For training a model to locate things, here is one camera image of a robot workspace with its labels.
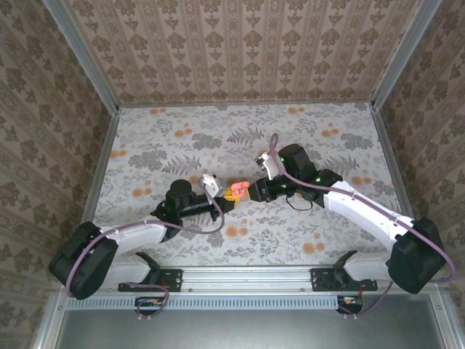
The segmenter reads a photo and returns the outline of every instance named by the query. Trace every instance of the yellow object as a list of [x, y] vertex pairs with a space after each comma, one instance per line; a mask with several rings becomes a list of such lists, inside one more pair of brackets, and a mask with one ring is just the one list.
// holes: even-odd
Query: yellow object
[[228, 201], [234, 201], [234, 208], [236, 208], [239, 204], [239, 201], [243, 198], [242, 196], [237, 196], [233, 195], [233, 191], [231, 190], [231, 187], [227, 187], [225, 194], [223, 195], [223, 198], [225, 198]]

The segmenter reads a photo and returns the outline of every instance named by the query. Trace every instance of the orange object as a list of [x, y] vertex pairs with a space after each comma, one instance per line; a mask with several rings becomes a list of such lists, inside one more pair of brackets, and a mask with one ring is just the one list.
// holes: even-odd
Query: orange object
[[240, 198], [248, 198], [248, 187], [250, 187], [249, 182], [237, 182], [231, 185], [231, 191], [234, 196], [239, 196]]

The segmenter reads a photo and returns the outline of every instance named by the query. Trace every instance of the floral tablecloth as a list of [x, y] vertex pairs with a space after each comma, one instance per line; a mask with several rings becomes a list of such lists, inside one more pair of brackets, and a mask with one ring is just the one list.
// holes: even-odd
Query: floral tablecloth
[[[399, 211], [367, 103], [131, 108], [120, 122], [97, 205], [96, 223], [118, 225], [147, 216], [171, 182], [189, 180], [197, 193], [202, 173], [229, 184], [264, 177], [254, 158], [280, 136], [278, 148], [299, 143], [317, 165], [342, 174], [360, 192]], [[300, 209], [309, 203], [294, 196]], [[185, 225], [208, 229], [208, 215]], [[144, 246], [162, 265], [302, 265], [334, 263], [349, 249], [383, 246], [356, 224], [317, 205], [293, 210], [284, 198], [242, 201], [221, 233], [180, 232]]]

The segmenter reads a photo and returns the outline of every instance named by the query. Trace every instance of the black cable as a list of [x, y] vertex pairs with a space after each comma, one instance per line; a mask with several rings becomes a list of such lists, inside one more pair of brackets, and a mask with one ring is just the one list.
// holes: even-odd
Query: black cable
[[309, 209], [297, 209], [296, 207], [292, 206], [292, 204], [289, 202], [289, 198], [288, 198], [288, 197], [286, 197], [286, 202], [288, 203], [288, 205], [289, 205], [290, 207], [292, 207], [292, 208], [295, 209], [296, 211], [300, 211], [300, 212], [303, 212], [303, 211], [310, 211], [310, 210], [313, 208], [313, 203], [312, 203], [312, 202], [310, 202], [310, 205], [312, 205], [312, 206], [310, 206]]

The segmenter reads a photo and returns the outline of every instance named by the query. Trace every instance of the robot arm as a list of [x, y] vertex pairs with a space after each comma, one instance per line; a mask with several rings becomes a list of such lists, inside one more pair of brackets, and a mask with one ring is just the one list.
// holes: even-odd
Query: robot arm
[[[277, 174], [278, 167], [266, 154], [259, 156], [256, 163], [267, 172], [268, 176], [251, 185], [249, 188], [251, 200], [270, 202], [279, 196], [290, 197], [300, 193], [304, 200], [315, 202], [322, 208], [347, 217], [377, 238], [387, 249], [376, 253], [350, 251], [335, 264], [335, 267], [342, 267], [343, 270], [335, 270], [335, 272], [344, 273], [346, 277], [355, 281], [365, 279], [394, 281], [405, 291], [418, 293], [445, 264], [445, 260], [431, 246], [397, 224], [402, 222], [412, 227], [443, 250], [437, 227], [428, 218], [415, 221], [411, 217], [388, 210], [358, 193], [337, 173], [329, 169], [316, 170], [300, 145], [288, 145], [281, 149], [278, 155], [285, 170], [292, 177], [310, 185], [353, 193], [352, 198], [337, 191], [308, 188], [283, 174]], [[356, 196], [371, 206], [355, 199]], [[390, 220], [379, 211], [395, 219]]]
[[[231, 211], [237, 205], [237, 201], [223, 197], [225, 190], [215, 176], [203, 175], [200, 184], [210, 197], [206, 194], [195, 194], [192, 185], [186, 180], [174, 181], [166, 192], [166, 200], [142, 222], [119, 228], [99, 228], [92, 222], [81, 224], [50, 262], [50, 272], [63, 285], [67, 284], [71, 275], [69, 289], [78, 300], [110, 285], [158, 284], [160, 266], [150, 256], [137, 250], [174, 238], [185, 217], [208, 212], [212, 220], [216, 221], [219, 211], [212, 200], [215, 200], [223, 213]], [[73, 273], [76, 261], [91, 243], [95, 245], [85, 254]]]

